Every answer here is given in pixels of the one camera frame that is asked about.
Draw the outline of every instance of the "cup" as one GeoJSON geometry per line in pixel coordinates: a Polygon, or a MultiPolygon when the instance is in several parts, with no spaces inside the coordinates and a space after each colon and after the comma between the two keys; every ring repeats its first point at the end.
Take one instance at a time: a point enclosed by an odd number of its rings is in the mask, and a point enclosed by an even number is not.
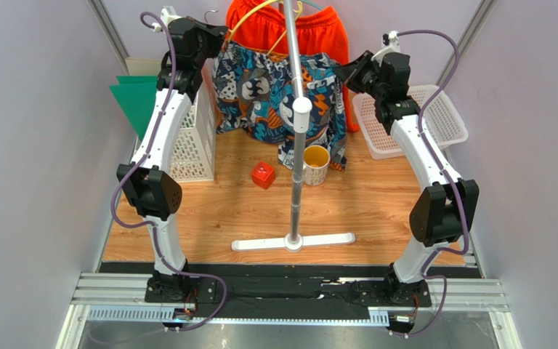
{"type": "Polygon", "coordinates": [[[331,154],[320,145],[310,145],[305,148],[303,177],[307,185],[320,185],[326,179],[331,154]]]}

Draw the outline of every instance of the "green paper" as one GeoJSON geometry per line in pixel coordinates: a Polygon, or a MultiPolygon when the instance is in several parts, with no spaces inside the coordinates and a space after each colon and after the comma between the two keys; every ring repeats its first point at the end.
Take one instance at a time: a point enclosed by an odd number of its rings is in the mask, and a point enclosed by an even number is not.
{"type": "Polygon", "coordinates": [[[131,126],[143,140],[154,110],[156,83],[113,85],[109,88],[131,126]]]}
{"type": "Polygon", "coordinates": [[[119,84],[145,84],[148,82],[153,82],[156,84],[156,76],[148,75],[148,76],[117,76],[119,84]]]}

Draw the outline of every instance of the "wall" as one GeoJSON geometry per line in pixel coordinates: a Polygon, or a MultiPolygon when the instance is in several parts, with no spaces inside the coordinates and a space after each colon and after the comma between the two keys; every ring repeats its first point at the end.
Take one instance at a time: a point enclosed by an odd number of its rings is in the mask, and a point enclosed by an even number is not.
{"type": "Polygon", "coordinates": [[[84,0],[0,1],[0,348],[53,348],[133,131],[84,0]]]}
{"type": "MultiPolygon", "coordinates": [[[[165,4],[174,6],[179,15],[203,21],[208,13],[212,24],[225,24],[229,0],[178,1],[165,0],[103,0],[129,55],[135,58],[160,60],[165,54],[166,42],[140,23],[143,11],[158,14],[165,4]]],[[[458,41],[468,26],[480,0],[315,0],[320,6],[333,6],[341,18],[350,40],[350,59],[361,56],[365,50],[377,52],[381,48],[382,34],[389,31],[435,29],[449,34],[458,41]]],[[[304,5],[305,13],[314,10],[304,5]]],[[[437,37],[412,36],[402,39],[402,51],[412,55],[412,84],[435,84],[451,55],[446,41],[437,37]]]]}
{"type": "Polygon", "coordinates": [[[558,348],[558,1],[498,1],[447,93],[470,131],[451,156],[481,188],[481,260],[524,348],[558,348]]]}

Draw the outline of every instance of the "orange shorts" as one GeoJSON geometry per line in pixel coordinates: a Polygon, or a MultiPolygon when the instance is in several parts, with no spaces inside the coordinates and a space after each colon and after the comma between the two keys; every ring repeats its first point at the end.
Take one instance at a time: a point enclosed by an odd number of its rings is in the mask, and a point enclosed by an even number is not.
{"type": "MultiPolygon", "coordinates": [[[[227,11],[227,27],[232,29],[249,11],[264,0],[234,0],[227,11]]],[[[233,40],[251,49],[269,50],[286,30],[286,19],[276,8],[266,6],[250,16],[236,31],[233,40]]],[[[344,65],[348,63],[348,36],[337,12],[326,7],[310,16],[296,20],[296,35],[301,55],[325,52],[344,65]]],[[[282,39],[273,52],[288,54],[288,39],[282,39]]],[[[349,131],[358,131],[352,120],[352,108],[347,87],[344,87],[344,107],[349,131]]]]}

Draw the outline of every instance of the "red cube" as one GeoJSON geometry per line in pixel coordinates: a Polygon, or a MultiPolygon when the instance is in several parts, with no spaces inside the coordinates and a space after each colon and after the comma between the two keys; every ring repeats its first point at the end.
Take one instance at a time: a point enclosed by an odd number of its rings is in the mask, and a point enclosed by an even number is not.
{"type": "Polygon", "coordinates": [[[275,168],[269,164],[260,161],[251,171],[251,179],[254,183],[264,189],[268,189],[272,182],[275,181],[275,168]]]}

